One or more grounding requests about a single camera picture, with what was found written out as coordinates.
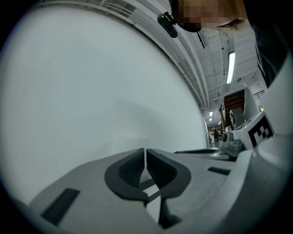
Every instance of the fluorescent light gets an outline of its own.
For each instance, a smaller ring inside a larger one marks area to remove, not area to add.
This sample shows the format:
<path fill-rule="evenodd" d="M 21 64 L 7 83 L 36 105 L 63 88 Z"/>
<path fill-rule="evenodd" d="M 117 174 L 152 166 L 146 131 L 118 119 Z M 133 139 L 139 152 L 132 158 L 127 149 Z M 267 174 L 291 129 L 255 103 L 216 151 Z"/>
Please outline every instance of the fluorescent light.
<path fill-rule="evenodd" d="M 235 66 L 235 57 L 236 57 L 235 52 L 229 53 L 229 68 L 228 68 L 227 84 L 230 84 L 232 82 L 234 66 Z"/>

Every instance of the metal structure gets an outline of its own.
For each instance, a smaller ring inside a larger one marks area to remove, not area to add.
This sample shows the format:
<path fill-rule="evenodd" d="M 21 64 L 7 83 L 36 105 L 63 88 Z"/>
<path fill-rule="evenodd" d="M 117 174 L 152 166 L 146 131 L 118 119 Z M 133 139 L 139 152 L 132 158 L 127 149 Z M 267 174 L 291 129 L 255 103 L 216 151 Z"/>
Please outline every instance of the metal structure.
<path fill-rule="evenodd" d="M 176 25 L 178 37 L 173 39 L 157 22 L 159 14 L 171 12 L 169 0 L 40 0 L 37 6 L 79 7 L 131 24 L 174 64 L 204 112 L 208 126 L 221 120 L 218 109 L 225 94 L 249 87 L 261 76 L 254 32 L 248 22 L 236 32 L 202 29 L 198 34 Z M 228 53 L 231 51 L 236 52 L 236 65 L 232 83 L 227 85 Z M 215 113 L 212 121 L 209 121 L 209 111 Z"/>

